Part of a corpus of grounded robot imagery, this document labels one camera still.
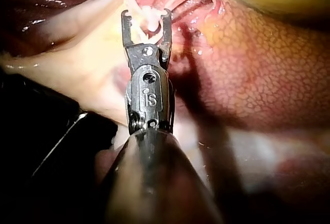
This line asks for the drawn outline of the right arm instrument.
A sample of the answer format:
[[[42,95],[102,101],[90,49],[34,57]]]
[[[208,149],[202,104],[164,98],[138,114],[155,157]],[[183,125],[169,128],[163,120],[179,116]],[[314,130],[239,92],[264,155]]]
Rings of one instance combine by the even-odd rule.
[[[148,128],[173,133],[174,90],[162,52],[142,43],[126,46],[125,52],[131,73],[125,96],[129,133]]]

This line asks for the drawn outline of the right arm instrument jaw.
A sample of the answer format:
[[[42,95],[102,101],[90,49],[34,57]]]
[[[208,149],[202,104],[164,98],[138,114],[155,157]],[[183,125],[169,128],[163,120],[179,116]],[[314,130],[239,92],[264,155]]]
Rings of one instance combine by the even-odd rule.
[[[127,14],[128,10],[124,10],[121,13],[122,42],[124,48],[133,45],[133,41],[131,39],[132,17]]]
[[[164,10],[166,13],[161,15],[162,20],[162,41],[158,47],[161,50],[160,63],[169,63],[172,50],[172,12],[169,9]]]

